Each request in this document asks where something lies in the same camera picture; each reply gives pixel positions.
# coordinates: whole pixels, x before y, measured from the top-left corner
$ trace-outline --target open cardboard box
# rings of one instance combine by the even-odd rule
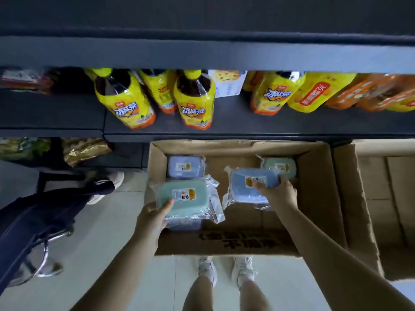
[[[340,211],[335,174],[329,145],[322,142],[295,141],[156,141],[150,145],[149,183],[166,180],[169,155],[206,157],[206,174],[220,185],[220,199],[228,191],[230,167],[260,167],[256,155],[294,157],[298,168],[298,206],[321,230],[341,246],[346,237]],[[145,202],[155,200],[147,188]],[[156,255],[293,255],[299,256],[291,237],[277,215],[260,211],[251,204],[232,204],[224,211],[220,224],[204,221],[198,231],[163,231]]]
[[[415,278],[415,139],[333,150],[349,250],[388,280]]]

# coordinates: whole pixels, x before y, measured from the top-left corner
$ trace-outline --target dark gray shelf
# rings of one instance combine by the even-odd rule
[[[415,73],[415,0],[2,1],[0,65]]]
[[[95,95],[0,91],[1,137],[102,137],[105,107]]]
[[[179,113],[158,113],[155,124],[142,130],[130,130],[108,113],[104,135],[111,142],[166,138],[341,141],[415,136],[415,111],[368,113],[357,108],[335,110],[321,106],[305,114],[285,105],[276,115],[263,116],[251,111],[248,99],[245,94],[216,99],[213,124],[205,131],[183,125]]]

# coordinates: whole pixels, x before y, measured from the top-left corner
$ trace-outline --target yellow bottle cap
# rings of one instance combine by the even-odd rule
[[[111,74],[112,69],[108,67],[101,67],[99,69],[92,69],[92,71],[94,71],[95,74],[98,75],[99,77],[106,78],[107,76]]]
[[[188,79],[198,79],[201,74],[202,70],[184,70],[184,75]]]

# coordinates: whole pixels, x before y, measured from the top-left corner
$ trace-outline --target hand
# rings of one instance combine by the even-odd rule
[[[278,205],[285,204],[291,207],[298,208],[297,205],[297,190],[293,187],[286,177],[279,176],[281,184],[275,189],[269,189],[265,184],[258,181],[253,181],[253,186],[262,195],[264,195],[271,208],[276,211]]]
[[[174,199],[169,199],[164,205],[157,209],[156,203],[144,205],[137,217],[134,234],[131,241],[146,247],[146,252],[153,256],[158,246],[158,237],[166,227],[165,216],[173,207]]]

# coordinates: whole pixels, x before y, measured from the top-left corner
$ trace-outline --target brand logo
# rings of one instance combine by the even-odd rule
[[[138,106],[136,102],[132,102],[131,104],[125,104],[124,102],[116,102],[115,106],[117,108],[112,109],[118,117],[128,118],[130,116],[134,116],[138,114]]]
[[[316,85],[314,85],[313,89],[310,90],[310,92],[299,101],[299,104],[302,104],[303,106],[309,106],[313,103],[314,100],[316,100],[318,97],[320,97],[327,88],[330,87],[329,83],[326,82],[319,82]]]
[[[186,107],[182,107],[182,114],[185,114],[189,116],[190,118],[194,118],[197,116],[203,116],[205,114],[205,108],[196,109],[196,106],[194,104],[187,104]]]
[[[287,98],[293,93],[293,91],[286,91],[285,89],[287,89],[286,86],[278,86],[277,89],[268,88],[268,92],[263,94],[263,96],[272,102],[279,99]]]

